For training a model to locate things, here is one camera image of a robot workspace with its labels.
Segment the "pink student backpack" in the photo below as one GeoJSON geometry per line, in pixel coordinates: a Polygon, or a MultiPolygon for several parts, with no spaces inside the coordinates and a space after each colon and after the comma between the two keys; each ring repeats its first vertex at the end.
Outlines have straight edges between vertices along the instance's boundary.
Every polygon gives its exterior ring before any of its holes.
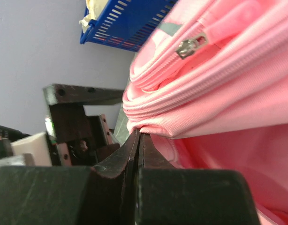
{"type": "Polygon", "coordinates": [[[288,225],[288,0],[180,0],[130,66],[127,129],[181,168],[232,169],[288,225]]]}

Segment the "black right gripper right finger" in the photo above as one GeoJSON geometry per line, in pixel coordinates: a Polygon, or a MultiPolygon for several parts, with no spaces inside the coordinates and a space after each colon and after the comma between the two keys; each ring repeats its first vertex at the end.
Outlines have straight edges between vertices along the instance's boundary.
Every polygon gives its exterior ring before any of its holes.
{"type": "Polygon", "coordinates": [[[141,134],[138,168],[174,169],[175,167],[155,148],[149,134],[141,134]]]}

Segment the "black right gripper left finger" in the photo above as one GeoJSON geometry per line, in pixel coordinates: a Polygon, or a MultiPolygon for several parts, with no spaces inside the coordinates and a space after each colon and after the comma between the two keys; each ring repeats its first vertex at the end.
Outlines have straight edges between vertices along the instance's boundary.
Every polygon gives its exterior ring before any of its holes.
{"type": "Polygon", "coordinates": [[[139,143],[140,132],[135,130],[118,150],[94,166],[94,224],[135,223],[139,143]]]}

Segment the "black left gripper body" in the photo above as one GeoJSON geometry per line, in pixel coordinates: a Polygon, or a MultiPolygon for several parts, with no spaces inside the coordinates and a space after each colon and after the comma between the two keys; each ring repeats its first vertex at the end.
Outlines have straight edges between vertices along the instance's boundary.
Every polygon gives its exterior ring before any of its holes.
{"type": "Polygon", "coordinates": [[[84,108],[121,103],[123,90],[51,84],[43,94],[51,122],[46,139],[53,166],[92,166],[119,148],[105,116],[88,116],[84,108]]]}

